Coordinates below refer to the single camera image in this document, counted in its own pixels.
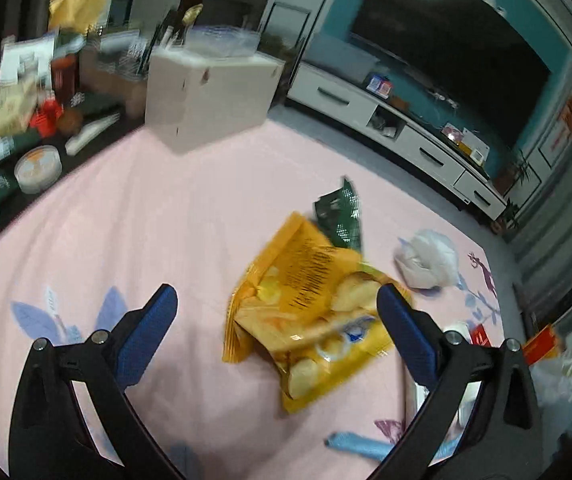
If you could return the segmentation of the red gift bag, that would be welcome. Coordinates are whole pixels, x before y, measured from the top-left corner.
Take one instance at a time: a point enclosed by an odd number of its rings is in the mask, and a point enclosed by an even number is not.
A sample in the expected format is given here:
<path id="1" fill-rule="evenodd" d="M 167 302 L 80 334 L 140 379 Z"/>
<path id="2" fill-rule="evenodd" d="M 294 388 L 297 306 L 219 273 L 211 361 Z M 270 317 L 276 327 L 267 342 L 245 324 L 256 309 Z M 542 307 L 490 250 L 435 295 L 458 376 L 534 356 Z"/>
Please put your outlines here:
<path id="1" fill-rule="evenodd" d="M 553 325 L 548 324 L 522 346 L 529 366 L 542 360 L 556 359 L 563 353 L 563 344 Z"/>

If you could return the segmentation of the yellow chips bag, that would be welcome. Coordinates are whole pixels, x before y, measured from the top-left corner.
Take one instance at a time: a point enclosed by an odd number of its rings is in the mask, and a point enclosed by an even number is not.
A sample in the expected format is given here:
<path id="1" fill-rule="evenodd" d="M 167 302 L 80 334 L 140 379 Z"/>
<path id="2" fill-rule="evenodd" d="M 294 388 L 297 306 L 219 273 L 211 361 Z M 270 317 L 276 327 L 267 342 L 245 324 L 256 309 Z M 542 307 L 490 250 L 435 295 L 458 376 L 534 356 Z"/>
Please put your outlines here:
<path id="1" fill-rule="evenodd" d="M 222 359 L 240 363 L 254 352 L 269 358 L 283 409 L 299 412 L 391 347 L 377 312 L 385 285 L 412 298 L 359 252 L 333 246 L 294 212 L 231 295 Z"/>

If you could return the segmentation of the blue cloth rag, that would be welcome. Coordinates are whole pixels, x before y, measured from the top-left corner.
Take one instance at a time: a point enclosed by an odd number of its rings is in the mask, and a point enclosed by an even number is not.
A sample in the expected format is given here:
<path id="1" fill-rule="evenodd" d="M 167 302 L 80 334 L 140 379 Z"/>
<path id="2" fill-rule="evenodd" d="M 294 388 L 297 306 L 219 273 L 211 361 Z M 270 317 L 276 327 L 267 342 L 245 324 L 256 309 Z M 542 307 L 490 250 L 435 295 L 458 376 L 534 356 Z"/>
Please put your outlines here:
<path id="1" fill-rule="evenodd" d="M 460 440 L 461 437 L 457 437 L 444 441 L 438 448 L 437 453 L 432 457 L 432 463 L 438 463 L 451 457 Z M 353 432 L 334 432 L 325 439 L 324 443 L 327 448 L 370 458 L 371 460 L 377 460 L 377 462 L 382 462 L 395 447 L 394 443 L 362 437 L 358 434 L 353 434 Z"/>

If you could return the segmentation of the white side cabinet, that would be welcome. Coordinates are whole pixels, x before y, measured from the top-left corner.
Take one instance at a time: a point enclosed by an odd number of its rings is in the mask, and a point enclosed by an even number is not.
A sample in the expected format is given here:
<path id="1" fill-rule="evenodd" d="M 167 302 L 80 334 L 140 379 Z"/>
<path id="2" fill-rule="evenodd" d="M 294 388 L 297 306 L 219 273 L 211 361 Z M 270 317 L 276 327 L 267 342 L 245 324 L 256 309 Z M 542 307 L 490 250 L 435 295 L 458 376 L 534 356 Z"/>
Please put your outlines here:
<path id="1" fill-rule="evenodd" d="M 265 122 L 285 62 L 254 53 L 206 58 L 184 48 L 152 53 L 145 124 L 183 154 Z"/>

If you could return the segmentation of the round white tin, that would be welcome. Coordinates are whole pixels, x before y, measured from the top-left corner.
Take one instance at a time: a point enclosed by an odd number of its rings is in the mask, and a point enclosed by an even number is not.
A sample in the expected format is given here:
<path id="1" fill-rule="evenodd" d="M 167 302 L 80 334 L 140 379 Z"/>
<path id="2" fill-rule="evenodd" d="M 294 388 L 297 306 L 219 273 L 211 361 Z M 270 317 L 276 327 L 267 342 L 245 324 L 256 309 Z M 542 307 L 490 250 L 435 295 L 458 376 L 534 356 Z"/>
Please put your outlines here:
<path id="1" fill-rule="evenodd" d="M 38 194 L 50 188 L 62 174 L 57 148 L 43 145 L 23 155 L 14 167 L 14 177 L 24 194 Z"/>

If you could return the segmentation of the pink printed tablecloth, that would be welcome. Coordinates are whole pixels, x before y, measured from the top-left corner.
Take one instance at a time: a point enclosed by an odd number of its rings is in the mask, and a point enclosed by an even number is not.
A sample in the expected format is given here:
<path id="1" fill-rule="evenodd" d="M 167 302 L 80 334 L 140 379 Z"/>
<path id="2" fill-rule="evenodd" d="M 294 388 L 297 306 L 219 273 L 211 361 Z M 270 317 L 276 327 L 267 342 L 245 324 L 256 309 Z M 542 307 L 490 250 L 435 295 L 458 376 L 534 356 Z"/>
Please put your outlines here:
<path id="1" fill-rule="evenodd" d="M 364 479 L 373 464 L 324 444 L 336 431 L 377 438 L 404 415 L 403 370 L 379 356 L 305 410 L 280 409 L 276 370 L 222 359 L 227 304 L 243 271 L 293 212 L 308 214 L 343 179 L 362 209 L 366 260 L 389 275 L 420 229 L 452 240 L 463 284 L 417 308 L 441 326 L 479 323 L 504 338 L 484 250 L 383 177 L 364 148 L 340 154 L 276 122 L 179 155 L 138 130 L 61 180 L 0 236 L 0 465 L 16 386 L 33 339 L 74 326 L 88 335 L 118 289 L 141 307 L 163 283 L 176 316 L 130 402 L 167 451 L 186 444 L 208 479 Z"/>

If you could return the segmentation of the black flat television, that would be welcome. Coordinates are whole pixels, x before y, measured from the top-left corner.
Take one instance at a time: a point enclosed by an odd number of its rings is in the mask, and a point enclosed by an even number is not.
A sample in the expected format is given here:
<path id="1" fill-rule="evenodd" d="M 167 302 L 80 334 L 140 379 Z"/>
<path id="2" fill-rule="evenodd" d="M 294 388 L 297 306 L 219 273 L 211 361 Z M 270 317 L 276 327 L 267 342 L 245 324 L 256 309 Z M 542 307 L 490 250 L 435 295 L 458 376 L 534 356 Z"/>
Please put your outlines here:
<path id="1" fill-rule="evenodd" d="M 550 70 L 484 0 L 363 0 L 353 36 L 426 77 L 511 148 Z"/>

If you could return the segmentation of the white plastic bag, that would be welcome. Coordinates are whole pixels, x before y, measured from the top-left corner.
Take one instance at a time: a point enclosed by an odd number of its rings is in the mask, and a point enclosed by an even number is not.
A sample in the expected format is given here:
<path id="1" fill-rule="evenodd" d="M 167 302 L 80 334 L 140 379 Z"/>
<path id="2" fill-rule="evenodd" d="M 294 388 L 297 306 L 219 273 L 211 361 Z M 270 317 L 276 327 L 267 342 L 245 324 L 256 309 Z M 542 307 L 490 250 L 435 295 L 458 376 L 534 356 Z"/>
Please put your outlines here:
<path id="1" fill-rule="evenodd" d="M 530 367 L 542 411 L 544 434 L 550 438 L 572 434 L 572 351 L 542 359 Z"/>

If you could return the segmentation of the white tissue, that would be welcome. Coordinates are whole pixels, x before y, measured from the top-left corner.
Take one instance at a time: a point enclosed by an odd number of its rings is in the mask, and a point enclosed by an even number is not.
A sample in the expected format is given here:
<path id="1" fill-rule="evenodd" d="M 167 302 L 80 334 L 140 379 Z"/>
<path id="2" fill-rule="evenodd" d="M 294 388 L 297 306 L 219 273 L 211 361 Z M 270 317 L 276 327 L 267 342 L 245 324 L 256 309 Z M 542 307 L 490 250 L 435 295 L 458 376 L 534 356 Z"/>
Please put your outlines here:
<path id="1" fill-rule="evenodd" d="M 394 263 L 404 283 L 412 289 L 454 286 L 458 282 L 458 254 L 452 240 L 434 230 L 417 231 L 410 240 L 400 240 Z"/>

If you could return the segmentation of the green snack bag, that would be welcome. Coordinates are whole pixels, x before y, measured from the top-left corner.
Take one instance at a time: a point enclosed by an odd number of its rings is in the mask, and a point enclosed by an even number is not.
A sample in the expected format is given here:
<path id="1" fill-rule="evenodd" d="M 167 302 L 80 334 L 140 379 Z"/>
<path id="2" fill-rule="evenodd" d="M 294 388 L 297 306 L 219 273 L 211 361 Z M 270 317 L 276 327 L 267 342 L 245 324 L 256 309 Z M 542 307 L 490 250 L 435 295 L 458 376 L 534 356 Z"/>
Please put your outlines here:
<path id="1" fill-rule="evenodd" d="M 314 203 L 318 229 L 335 247 L 362 252 L 361 204 L 347 177 L 335 191 L 321 196 Z"/>

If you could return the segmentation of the red cigarette box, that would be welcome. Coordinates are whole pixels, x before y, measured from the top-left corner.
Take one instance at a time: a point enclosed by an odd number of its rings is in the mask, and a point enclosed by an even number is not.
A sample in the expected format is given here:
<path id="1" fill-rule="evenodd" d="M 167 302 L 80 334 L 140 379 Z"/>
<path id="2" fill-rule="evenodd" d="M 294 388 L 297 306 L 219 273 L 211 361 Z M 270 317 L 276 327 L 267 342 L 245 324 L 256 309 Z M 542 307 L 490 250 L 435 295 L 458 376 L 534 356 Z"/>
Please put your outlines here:
<path id="1" fill-rule="evenodd" d="M 470 340 L 476 346 L 490 348 L 492 346 L 486 329 L 482 324 L 477 324 L 469 330 Z"/>

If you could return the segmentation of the white TV cabinet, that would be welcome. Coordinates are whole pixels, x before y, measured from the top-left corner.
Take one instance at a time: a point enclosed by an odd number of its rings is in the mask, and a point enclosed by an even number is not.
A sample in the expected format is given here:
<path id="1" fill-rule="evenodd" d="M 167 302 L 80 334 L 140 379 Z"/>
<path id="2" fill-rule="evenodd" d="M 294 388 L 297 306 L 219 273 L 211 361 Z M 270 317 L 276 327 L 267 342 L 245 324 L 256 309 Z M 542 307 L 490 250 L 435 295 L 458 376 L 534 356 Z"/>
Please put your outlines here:
<path id="1" fill-rule="evenodd" d="M 491 220 L 507 207 L 491 180 L 447 144 L 446 138 L 347 81 L 302 63 L 293 76 L 288 99 L 380 144 Z"/>

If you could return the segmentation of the potted green plant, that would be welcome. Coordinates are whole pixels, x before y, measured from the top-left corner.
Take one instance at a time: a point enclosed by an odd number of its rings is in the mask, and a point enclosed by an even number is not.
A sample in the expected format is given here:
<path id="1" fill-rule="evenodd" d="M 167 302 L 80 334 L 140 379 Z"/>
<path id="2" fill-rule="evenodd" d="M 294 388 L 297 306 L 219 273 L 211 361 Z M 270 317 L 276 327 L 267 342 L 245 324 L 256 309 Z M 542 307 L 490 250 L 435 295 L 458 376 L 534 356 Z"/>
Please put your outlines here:
<path id="1" fill-rule="evenodd" d="M 507 231 L 514 229 L 518 224 L 516 217 L 519 209 L 520 207 L 509 198 L 502 214 L 500 214 L 492 224 L 493 232 L 498 235 L 503 235 Z"/>

